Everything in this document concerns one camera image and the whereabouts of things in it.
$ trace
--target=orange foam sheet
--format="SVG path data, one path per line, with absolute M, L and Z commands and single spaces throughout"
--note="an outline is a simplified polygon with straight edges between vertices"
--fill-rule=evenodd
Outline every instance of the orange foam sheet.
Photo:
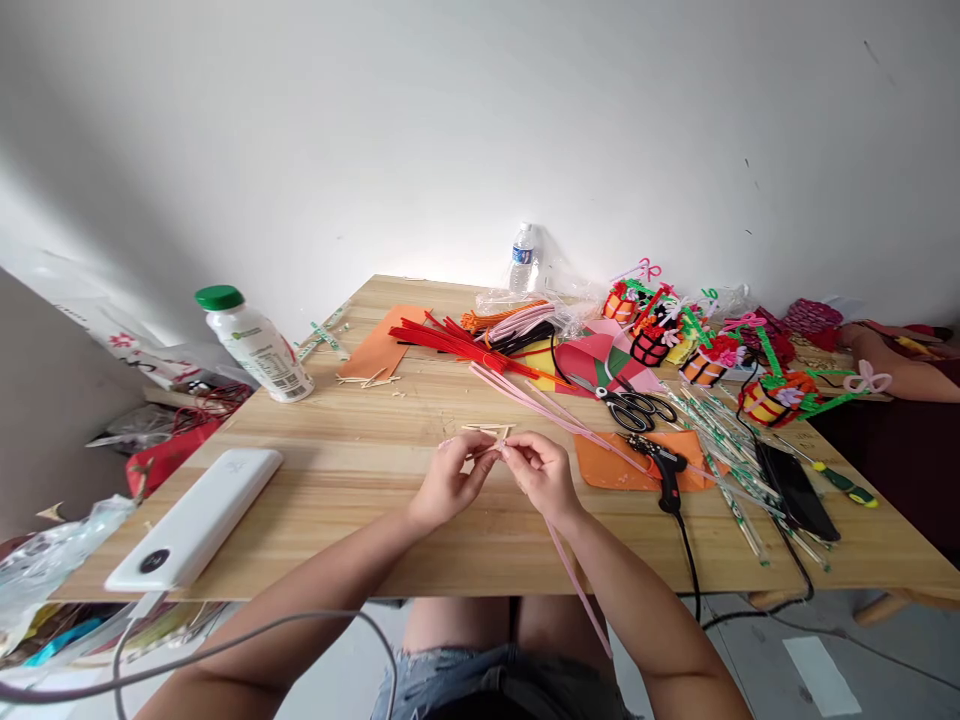
M 587 485 L 607 490 L 660 491 L 660 470 L 653 460 L 631 449 L 627 445 L 627 441 L 616 433 L 597 434 L 611 445 L 636 458 L 641 465 L 648 464 L 649 472 L 653 475 L 653 478 L 642 474 L 609 450 L 604 450 L 582 435 L 577 435 L 574 438 L 577 446 L 577 462 L 580 463 L 580 474 Z M 694 467 L 710 472 L 703 458 L 700 439 L 692 430 L 676 433 L 647 433 L 644 437 L 662 445 L 673 453 L 683 455 L 687 462 Z M 719 467 L 720 472 L 726 472 L 724 465 L 719 464 Z M 680 486 L 680 492 L 699 492 L 700 490 L 709 490 L 714 486 L 712 480 L 707 480 L 705 477 L 689 470 L 684 470 L 677 475 L 677 484 Z
M 394 305 L 387 316 L 380 321 L 367 339 L 360 343 L 354 353 L 340 370 L 343 377 L 372 377 L 380 368 L 386 368 L 380 373 L 378 380 L 386 380 L 393 375 L 397 365 L 403 359 L 403 354 L 409 345 L 401 345 L 396 338 L 390 337 L 390 328 L 400 325 L 401 318 L 422 323 L 424 312 L 430 308 L 421 308 L 416 305 Z

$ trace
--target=person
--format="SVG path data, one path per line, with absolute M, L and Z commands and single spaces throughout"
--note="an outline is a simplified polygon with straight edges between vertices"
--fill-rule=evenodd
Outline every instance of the person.
M 916 335 L 885 328 L 893 335 Z M 840 342 L 854 360 L 893 378 L 891 402 L 853 401 L 810 419 L 833 445 L 954 565 L 960 567 L 950 451 L 960 427 L 960 352 L 932 346 L 938 357 L 914 355 L 875 330 L 845 325 Z
M 566 538 L 602 609 L 643 676 L 658 718 L 750 717 L 712 643 L 670 588 L 580 504 L 566 451 L 537 433 L 503 445 L 484 433 L 445 441 L 422 486 L 403 507 L 318 553 L 245 605 L 203 647 L 278 618 L 311 610 L 359 609 L 397 561 L 477 497 L 503 460 L 533 506 Z M 463 472 L 473 459 L 472 469 Z M 265 720 L 349 625 L 297 620 L 178 670 L 139 720 Z M 394 720 L 632 717 L 576 595 L 524 597 L 510 630 L 509 598 L 419 598 L 403 649 Z M 384 720 L 384 681 L 373 718 Z

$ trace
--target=leg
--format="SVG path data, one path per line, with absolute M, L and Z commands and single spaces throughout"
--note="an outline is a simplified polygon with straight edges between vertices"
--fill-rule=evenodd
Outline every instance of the leg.
M 417 598 L 403 649 L 489 650 L 510 642 L 510 598 Z
M 593 595 L 588 596 L 597 620 L 607 623 Z M 531 595 L 521 598 L 517 644 L 529 653 L 560 655 L 596 668 L 616 681 L 613 660 L 607 657 L 580 598 L 576 595 Z
M 797 590 L 761 590 L 747 595 L 747 602 L 757 610 L 770 610 L 782 602 L 801 597 L 803 591 Z
M 910 600 L 890 593 L 884 593 L 866 607 L 853 614 L 853 621 L 860 627 L 870 627 L 889 620 L 910 604 Z

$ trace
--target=bottle label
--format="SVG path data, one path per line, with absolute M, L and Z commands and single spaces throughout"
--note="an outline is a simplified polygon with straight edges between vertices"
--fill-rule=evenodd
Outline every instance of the bottle label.
M 529 265 L 531 260 L 533 260 L 533 250 L 521 250 L 514 246 L 513 262 L 515 265 Z
M 276 400 L 289 402 L 313 390 L 313 380 L 303 371 L 287 341 L 276 332 L 253 327 L 221 338 L 240 367 L 250 373 Z

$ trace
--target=green screwdriver handle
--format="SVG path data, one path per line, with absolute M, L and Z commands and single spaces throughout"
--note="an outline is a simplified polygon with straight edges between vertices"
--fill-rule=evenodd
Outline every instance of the green screwdriver handle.
M 845 492 L 847 497 L 849 497 L 854 502 L 858 502 L 864 507 L 875 508 L 880 503 L 877 502 L 877 499 L 871 495 L 867 490 L 864 490 L 859 485 L 855 484 L 849 478 L 844 477 L 836 470 L 831 470 L 826 465 L 820 462 L 815 462 L 813 464 L 813 469 L 823 475 L 827 480 L 829 480 L 833 485 L 839 490 Z

